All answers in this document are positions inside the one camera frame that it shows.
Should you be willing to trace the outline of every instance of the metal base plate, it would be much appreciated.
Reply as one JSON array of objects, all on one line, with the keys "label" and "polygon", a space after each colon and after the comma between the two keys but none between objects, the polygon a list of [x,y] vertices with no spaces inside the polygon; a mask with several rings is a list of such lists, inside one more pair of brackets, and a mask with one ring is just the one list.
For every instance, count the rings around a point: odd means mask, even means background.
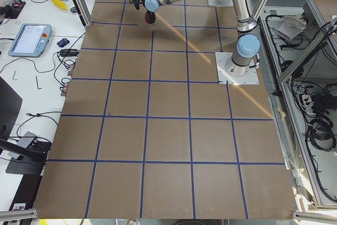
[{"label": "metal base plate", "polygon": [[233,7],[232,0],[207,0],[209,6],[218,6],[218,7]]},{"label": "metal base plate", "polygon": [[226,61],[232,56],[233,53],[230,52],[215,52],[216,59],[216,68],[217,68],[217,76],[219,78],[219,84],[259,84],[259,79],[257,78],[256,69],[248,69],[248,72],[241,77],[231,76],[225,70]]}]

